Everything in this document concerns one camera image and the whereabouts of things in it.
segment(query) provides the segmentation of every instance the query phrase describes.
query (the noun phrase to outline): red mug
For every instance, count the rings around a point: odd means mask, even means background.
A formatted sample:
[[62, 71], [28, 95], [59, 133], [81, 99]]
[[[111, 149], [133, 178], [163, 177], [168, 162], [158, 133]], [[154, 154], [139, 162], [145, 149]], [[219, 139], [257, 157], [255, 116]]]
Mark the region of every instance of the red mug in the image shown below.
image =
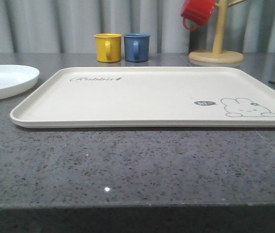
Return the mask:
[[[180, 12], [184, 27], [188, 30], [195, 30], [198, 26], [206, 24], [214, 10], [215, 3], [216, 0], [186, 0]], [[195, 26], [188, 27], [186, 19], [193, 21]]]

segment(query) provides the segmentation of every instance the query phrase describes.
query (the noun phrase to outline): speckled stone surface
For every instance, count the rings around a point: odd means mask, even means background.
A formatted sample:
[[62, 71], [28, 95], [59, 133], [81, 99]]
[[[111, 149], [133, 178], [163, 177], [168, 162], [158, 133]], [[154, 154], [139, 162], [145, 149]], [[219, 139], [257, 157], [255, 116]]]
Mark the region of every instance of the speckled stone surface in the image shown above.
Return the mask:
[[[245, 57], [237, 68], [264, 83], [275, 80], [275, 54]], [[87, 228], [76, 216], [97, 217], [92, 220], [100, 223], [100, 215], [103, 224], [98, 226], [108, 230], [109, 224], [110, 232], [119, 232], [119, 227], [138, 232], [128, 229], [141, 222], [147, 222], [139, 228], [144, 232], [162, 226], [166, 232], [250, 232], [231, 224], [242, 225], [242, 217], [255, 232], [275, 229], [264, 214], [275, 216], [275, 129], [34, 130], [18, 127], [9, 118], [17, 104], [59, 69], [196, 66], [187, 54], [152, 54], [145, 63], [123, 59], [113, 64], [97, 62], [95, 54], [0, 54], [0, 64], [29, 65], [41, 72], [34, 88], [0, 100], [0, 221], [12, 218], [0, 232], [48, 232], [44, 219], [50, 220], [49, 232], [60, 232], [55, 226], [65, 222], [63, 218], [67, 222], [62, 229], [76, 226], [75, 232], [94, 232], [95, 224]], [[110, 215], [112, 221], [106, 220]], [[231, 219], [220, 225], [216, 221], [221, 217]]]

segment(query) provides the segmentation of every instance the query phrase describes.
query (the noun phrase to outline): mug handle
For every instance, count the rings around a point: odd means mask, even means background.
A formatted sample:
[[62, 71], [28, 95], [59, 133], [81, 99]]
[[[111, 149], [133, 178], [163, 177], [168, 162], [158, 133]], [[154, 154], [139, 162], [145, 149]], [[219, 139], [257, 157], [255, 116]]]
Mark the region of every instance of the mug handle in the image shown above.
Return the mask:
[[194, 31], [194, 30], [197, 29], [197, 27], [198, 27], [198, 25], [195, 24], [195, 26], [194, 26], [193, 28], [189, 28], [189, 27], [187, 26], [187, 24], [186, 24], [186, 18], [183, 18], [182, 23], [183, 23], [184, 27], [185, 27], [186, 29], [190, 30], [190, 31]]
[[112, 48], [111, 48], [111, 45], [110, 45], [110, 41], [106, 40], [105, 41], [105, 51], [106, 51], [106, 58], [108, 60], [111, 60], [111, 53], [112, 53]]
[[139, 44], [137, 40], [133, 41], [133, 54], [134, 54], [134, 59], [138, 59], [138, 50], [139, 50]]

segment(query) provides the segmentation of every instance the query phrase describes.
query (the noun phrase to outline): mug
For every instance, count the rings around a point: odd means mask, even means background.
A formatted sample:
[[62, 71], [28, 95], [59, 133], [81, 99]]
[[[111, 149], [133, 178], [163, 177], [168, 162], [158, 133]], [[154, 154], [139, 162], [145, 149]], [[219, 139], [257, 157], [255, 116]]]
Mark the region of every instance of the mug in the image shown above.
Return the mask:
[[145, 62], [149, 57], [149, 38], [146, 33], [124, 34], [124, 51], [129, 62]]
[[[206, 24], [214, 10], [215, 3], [216, 0], [186, 0], [180, 12], [184, 27], [188, 30], [195, 30], [198, 26]], [[188, 27], [186, 19], [193, 21], [195, 26]]]
[[118, 62], [121, 60], [121, 34], [101, 33], [94, 35], [99, 62]]

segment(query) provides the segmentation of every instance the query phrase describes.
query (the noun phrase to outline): blue mug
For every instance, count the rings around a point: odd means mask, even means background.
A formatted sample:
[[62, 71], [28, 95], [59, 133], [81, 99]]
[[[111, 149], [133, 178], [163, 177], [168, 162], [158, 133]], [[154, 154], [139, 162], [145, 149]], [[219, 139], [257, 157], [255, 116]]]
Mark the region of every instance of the blue mug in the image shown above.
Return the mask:
[[127, 33], [124, 37], [126, 60], [129, 62], [145, 62], [149, 57], [149, 38], [146, 33]]

